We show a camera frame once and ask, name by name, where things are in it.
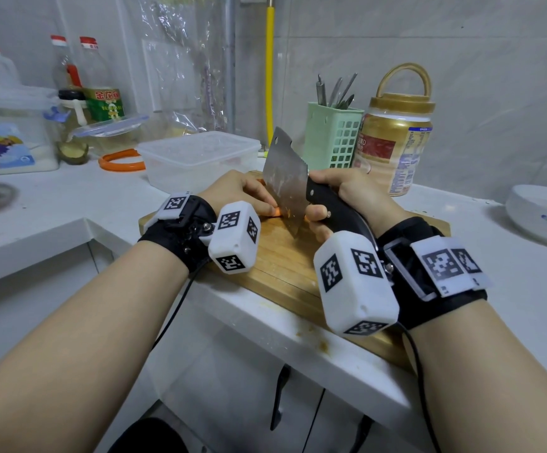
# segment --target metal blade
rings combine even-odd
[[[293,151],[292,139],[276,127],[268,158],[263,167],[263,180],[269,193],[276,199],[282,220],[296,236],[309,202],[307,192],[307,164]]]

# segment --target person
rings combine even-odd
[[[410,219],[357,169],[310,176],[337,188],[377,238]],[[265,216],[277,206],[259,182],[236,171],[198,195],[217,214],[238,200]],[[307,207],[320,242],[331,235],[319,222],[326,215],[322,205]],[[187,266],[172,251],[142,240],[7,353],[0,361],[0,453],[93,451],[187,276]],[[444,453],[547,453],[547,371],[489,302],[475,299],[410,332]]]

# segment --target qr code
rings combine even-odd
[[[462,266],[466,269],[467,273],[481,273],[481,269],[479,268],[477,263],[473,260],[472,257],[470,257],[470,254],[464,248],[452,249],[451,252],[454,256],[456,256],[456,258],[458,258],[460,264],[462,264]]]
[[[178,210],[184,205],[184,201],[187,196],[183,197],[171,197],[167,204],[164,206],[165,210]]]
[[[248,217],[248,227],[246,228],[246,232],[248,233],[248,236],[251,238],[253,243],[257,243],[257,233],[259,232],[259,229],[257,229],[257,226],[255,226],[254,221],[252,220],[252,217]]]
[[[425,254],[423,260],[435,280],[445,280],[446,278],[457,277],[464,273],[447,249]]]
[[[217,262],[221,264],[226,272],[246,268],[235,254],[232,254],[231,256],[217,257]]]
[[[370,277],[382,278],[383,274],[376,264],[376,256],[371,252],[359,251],[358,249],[351,249],[353,259],[357,266],[357,271],[362,275],[369,275]]]
[[[240,212],[234,211],[233,213],[224,214],[219,221],[219,229],[227,229],[229,227],[236,227],[240,218]]]
[[[336,258],[336,254],[333,254],[323,266],[319,268],[322,274],[323,288],[326,292],[336,286],[336,284],[343,279],[343,274],[340,273],[339,260]]]
[[[387,326],[387,323],[385,322],[360,321],[355,326],[345,330],[345,334],[372,335],[385,326]]]

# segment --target yellow pipe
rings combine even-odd
[[[268,12],[265,30],[265,120],[268,128],[268,145],[271,144],[272,138],[274,136],[274,20],[274,3],[273,0],[268,0]]]

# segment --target finger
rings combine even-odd
[[[328,209],[324,205],[308,205],[305,216],[310,221],[321,221],[328,217]]]
[[[320,243],[324,243],[332,236],[332,231],[321,222],[310,222],[309,228],[315,234],[316,239]]]
[[[242,200],[251,204],[257,214],[260,214],[262,216],[273,216],[275,214],[275,207],[270,204],[266,204],[265,202],[262,202],[261,200],[256,199],[255,197],[252,197],[248,194],[243,194]]]
[[[349,181],[356,174],[354,168],[326,168],[325,170],[311,170],[309,177],[316,183],[330,184],[338,187]]]
[[[244,175],[244,178],[242,179],[242,189],[248,195],[259,199],[262,202],[273,206],[274,208],[278,206],[272,195],[268,192],[267,189],[265,189],[265,186],[257,181],[255,178]]]

